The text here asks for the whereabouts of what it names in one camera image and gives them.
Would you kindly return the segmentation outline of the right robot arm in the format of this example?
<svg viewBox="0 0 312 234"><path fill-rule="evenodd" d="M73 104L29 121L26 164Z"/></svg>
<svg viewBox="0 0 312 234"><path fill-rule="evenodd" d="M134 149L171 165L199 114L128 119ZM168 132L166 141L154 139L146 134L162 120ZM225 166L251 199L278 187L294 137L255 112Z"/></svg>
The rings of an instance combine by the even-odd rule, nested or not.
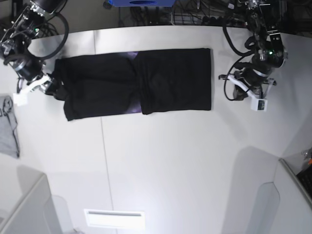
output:
<svg viewBox="0 0 312 234"><path fill-rule="evenodd" d="M63 0L31 0L0 38L0 58L3 64L12 64L18 76L28 82L43 76L45 61L57 55L68 39L69 24L59 11L63 3ZM29 52L28 47L32 39L38 36L48 23L46 15L59 18L64 25L65 33L61 43L52 53L37 57Z"/></svg>

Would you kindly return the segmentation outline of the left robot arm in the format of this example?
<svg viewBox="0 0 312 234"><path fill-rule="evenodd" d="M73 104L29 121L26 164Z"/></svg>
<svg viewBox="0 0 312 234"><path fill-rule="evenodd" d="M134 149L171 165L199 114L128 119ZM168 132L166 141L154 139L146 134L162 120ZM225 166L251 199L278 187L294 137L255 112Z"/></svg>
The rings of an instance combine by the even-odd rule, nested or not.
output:
<svg viewBox="0 0 312 234"><path fill-rule="evenodd" d="M249 88L258 88L285 61L285 47L280 30L280 9L278 0L233 0L233 9L223 20L222 30L231 49L241 57L251 56L249 62L238 62L234 67L240 70L243 82ZM235 48L227 31L228 20L242 17L247 29L252 33L246 42L247 52Z"/></svg>

